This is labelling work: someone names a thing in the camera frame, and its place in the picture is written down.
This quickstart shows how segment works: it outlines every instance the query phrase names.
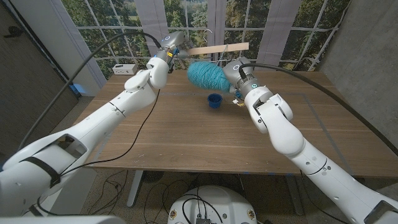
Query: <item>wooden table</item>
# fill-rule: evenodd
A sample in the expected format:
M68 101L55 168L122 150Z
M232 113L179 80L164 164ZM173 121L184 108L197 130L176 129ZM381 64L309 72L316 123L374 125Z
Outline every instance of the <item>wooden table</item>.
M340 95L323 73L301 74ZM293 124L321 152L351 175L398 177L398 157L342 106L321 91L280 72L256 72L261 83L279 93L294 113ZM129 76L113 75L77 121L124 90ZM287 158L274 150L267 134L253 125L246 107L223 95L218 109L188 82L186 71L169 75L157 104L137 142L124 157L95 167L135 170L229 172L243 174L299 174ZM104 139L88 162L110 159L128 150L152 105L127 117Z

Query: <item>power strip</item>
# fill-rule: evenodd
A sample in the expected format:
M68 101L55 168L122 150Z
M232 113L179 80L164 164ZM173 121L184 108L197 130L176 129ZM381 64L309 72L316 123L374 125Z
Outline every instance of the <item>power strip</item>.
M134 75L137 72L136 64L116 64L112 71L115 75Z

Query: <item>ball of yarn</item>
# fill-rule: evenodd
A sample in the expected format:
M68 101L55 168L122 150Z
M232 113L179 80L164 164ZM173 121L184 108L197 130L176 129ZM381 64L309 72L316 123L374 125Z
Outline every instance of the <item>ball of yarn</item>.
M188 68L188 79L195 86L205 90L228 92L231 85L223 69L211 62L195 62Z

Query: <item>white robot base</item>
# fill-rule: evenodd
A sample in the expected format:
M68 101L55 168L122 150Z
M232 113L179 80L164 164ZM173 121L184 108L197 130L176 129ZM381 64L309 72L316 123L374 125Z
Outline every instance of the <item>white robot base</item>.
M256 224L257 219L252 205L242 195L226 187L208 185L199 187L199 189L192 189L177 199L170 209L167 223Z

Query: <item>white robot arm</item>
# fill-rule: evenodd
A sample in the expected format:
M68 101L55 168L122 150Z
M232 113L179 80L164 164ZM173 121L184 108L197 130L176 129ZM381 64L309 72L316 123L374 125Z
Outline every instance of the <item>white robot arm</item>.
M183 32L162 40L157 57L124 84L124 91L78 124L39 139L13 155L0 172L0 217L22 215L41 196L60 190L102 139L131 113L156 99L166 85L172 58L190 45Z
M245 67L246 78L238 72L240 65L250 63L239 58L223 68L230 83L244 97L253 123L261 133L269 133L276 151L290 159L347 216L351 223L396 223L398 202L356 181L340 166L311 145L292 124L293 112L279 95L260 86L253 68Z

